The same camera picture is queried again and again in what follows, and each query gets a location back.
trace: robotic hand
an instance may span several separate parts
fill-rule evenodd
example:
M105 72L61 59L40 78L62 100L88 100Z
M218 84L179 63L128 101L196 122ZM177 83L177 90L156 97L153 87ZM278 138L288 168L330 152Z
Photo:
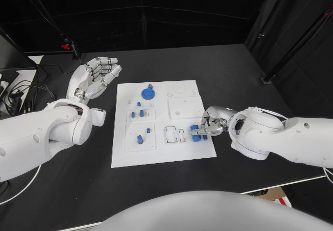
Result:
M264 160L274 152L296 163L333 168L333 119L288 119L257 107L241 112L209 107L192 135L213 136L223 131L231 147L252 159Z
M92 125L102 126L105 111L89 108L118 76L115 58L95 58L74 72L65 99L52 102L43 111L0 121L0 182L22 175L52 159L55 154L81 145Z

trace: blue cylinder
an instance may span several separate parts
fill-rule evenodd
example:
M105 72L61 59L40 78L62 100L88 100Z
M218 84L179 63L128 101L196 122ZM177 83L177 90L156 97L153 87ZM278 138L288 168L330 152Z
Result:
M153 86L148 88L146 88L141 92L141 96L146 100L151 100L154 98L154 90L153 90Z
M137 136L137 143L138 143L138 144L143 144L143 143L144 143L143 136Z
M192 125L190 126L190 130L199 129L197 125ZM202 140L202 136L200 135L192 135L192 141L193 142L199 142Z

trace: white board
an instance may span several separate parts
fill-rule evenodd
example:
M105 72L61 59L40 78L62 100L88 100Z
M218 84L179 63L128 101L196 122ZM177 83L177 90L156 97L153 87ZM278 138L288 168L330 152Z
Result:
M156 96L151 100L144 100L141 91L148 84L153 85ZM153 119L146 116L137 121L130 119L131 111L137 112L137 110L147 109L154 109ZM172 117L170 113L174 113L176 116L180 115L180 117ZM200 125L202 114L203 103L195 80L118 84L111 167L216 157L209 136L206 141L203 139L199 142L192 141L189 127ZM154 134L144 133L148 124L153 124ZM131 135L127 134L128 126L131 131L136 131ZM176 127L176 136L179 136L179 130L185 130L186 142L180 142L177 137L177 142L167 143L166 127L172 126ZM144 150L143 146L146 141L153 142L151 136L144 138L143 135L144 143L138 144L136 136L140 132L137 133L137 131L143 131L144 135L154 135L151 150Z

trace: black table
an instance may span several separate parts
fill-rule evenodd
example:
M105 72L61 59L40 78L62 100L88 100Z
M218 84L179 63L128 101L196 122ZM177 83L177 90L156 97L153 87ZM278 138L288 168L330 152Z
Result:
M319 167L296 164L275 154L265 161L245 157L231 148L229 135L213 137L216 158L111 169L111 149L117 84L196 80L203 106L238 111L258 106L293 116L272 85L262 85L264 73L244 45L189 47L84 54L117 57L123 66L102 95L88 106L107 110L105 124L92 128L88 141L56 154L42 165L36 180L23 194L0 206L0 230L55 231L105 220L125 208L163 195L193 190L247 192L323 175ZM43 57L63 71L78 67L71 55ZM56 98L66 95L72 74L56 67L48 86ZM49 102L39 93L37 108ZM25 187L36 170L10 180L10 197Z

